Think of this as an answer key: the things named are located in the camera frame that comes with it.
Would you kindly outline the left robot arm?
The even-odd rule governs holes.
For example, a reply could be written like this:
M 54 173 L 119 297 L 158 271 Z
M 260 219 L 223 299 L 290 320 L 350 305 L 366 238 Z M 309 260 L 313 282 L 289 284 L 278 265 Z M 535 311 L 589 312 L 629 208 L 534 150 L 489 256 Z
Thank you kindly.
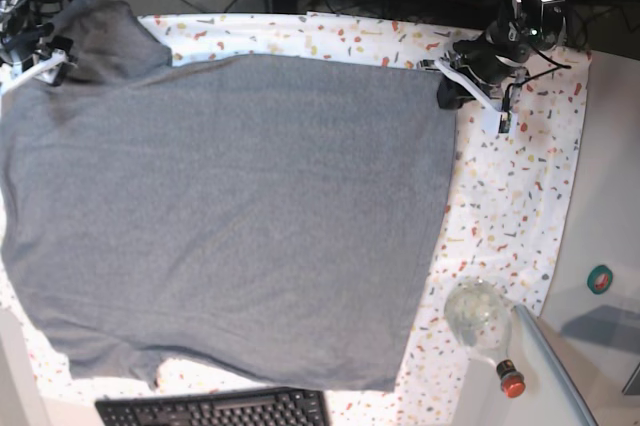
M 566 0 L 499 0 L 498 15 L 473 40 L 458 40 L 435 62 L 443 74 L 437 91 L 438 106 L 458 110 L 477 100 L 500 113 L 509 113 L 514 97 L 536 80 L 526 62 L 537 55 L 562 66 L 546 55 L 562 39 L 566 29 Z

